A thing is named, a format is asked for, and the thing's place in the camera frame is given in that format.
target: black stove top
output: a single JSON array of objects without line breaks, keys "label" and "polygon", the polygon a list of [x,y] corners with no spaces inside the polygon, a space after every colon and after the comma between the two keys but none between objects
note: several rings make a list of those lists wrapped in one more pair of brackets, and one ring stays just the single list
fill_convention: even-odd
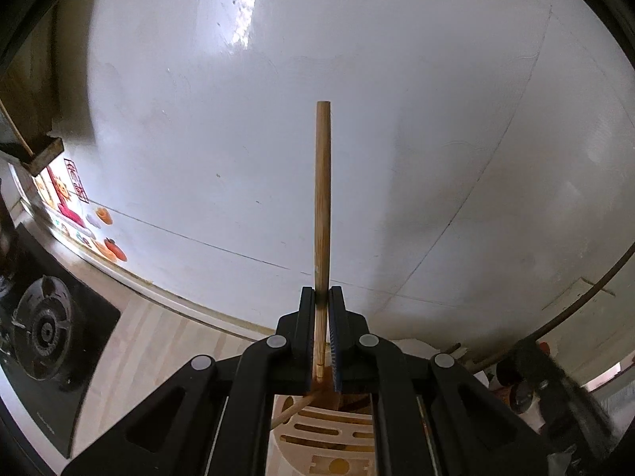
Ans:
[{"label": "black stove top", "polygon": [[119,310],[63,268],[23,227],[0,284],[0,365],[21,403],[69,458],[75,420]]}]

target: stove burner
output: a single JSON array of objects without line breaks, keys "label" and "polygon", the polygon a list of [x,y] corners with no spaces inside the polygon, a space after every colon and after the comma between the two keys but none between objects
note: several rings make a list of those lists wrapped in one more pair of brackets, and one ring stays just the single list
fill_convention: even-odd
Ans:
[{"label": "stove burner", "polygon": [[18,362],[35,380],[57,376],[68,363],[75,308],[64,283],[51,276],[24,292],[13,314],[13,345]]}]

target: silver rivet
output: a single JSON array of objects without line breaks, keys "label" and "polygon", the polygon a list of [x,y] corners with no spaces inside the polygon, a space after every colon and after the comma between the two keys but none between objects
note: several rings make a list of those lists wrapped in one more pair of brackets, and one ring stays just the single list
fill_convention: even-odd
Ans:
[{"label": "silver rivet", "polygon": [[287,345],[287,339],[281,334],[274,334],[267,339],[267,345],[273,349],[279,349]]},{"label": "silver rivet", "polygon": [[360,336],[360,343],[364,347],[374,347],[379,344],[379,338],[377,338],[374,334],[363,334]]},{"label": "silver rivet", "polygon": [[448,369],[454,365],[454,358],[449,354],[437,354],[434,357],[434,363],[439,365],[439,367]]},{"label": "silver rivet", "polygon": [[201,354],[200,356],[193,358],[190,362],[190,365],[192,365],[192,368],[194,370],[205,370],[211,364],[212,358],[210,358],[209,356],[205,356],[205,354]]}]

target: beige plastic basket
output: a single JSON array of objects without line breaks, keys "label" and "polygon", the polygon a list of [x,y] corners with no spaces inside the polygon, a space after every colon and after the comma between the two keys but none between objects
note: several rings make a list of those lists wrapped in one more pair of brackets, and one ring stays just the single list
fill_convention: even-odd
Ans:
[{"label": "beige plastic basket", "polygon": [[[299,399],[278,396],[273,417]],[[278,426],[273,436],[282,457],[300,474],[375,476],[370,415],[309,406]]]}]

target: yellow circle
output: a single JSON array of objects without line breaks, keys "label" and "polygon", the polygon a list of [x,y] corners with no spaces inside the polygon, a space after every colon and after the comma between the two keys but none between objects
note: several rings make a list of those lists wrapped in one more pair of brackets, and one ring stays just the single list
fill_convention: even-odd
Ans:
[{"label": "yellow circle", "polygon": [[346,474],[350,470],[350,464],[344,458],[335,458],[329,465],[331,474]]}]

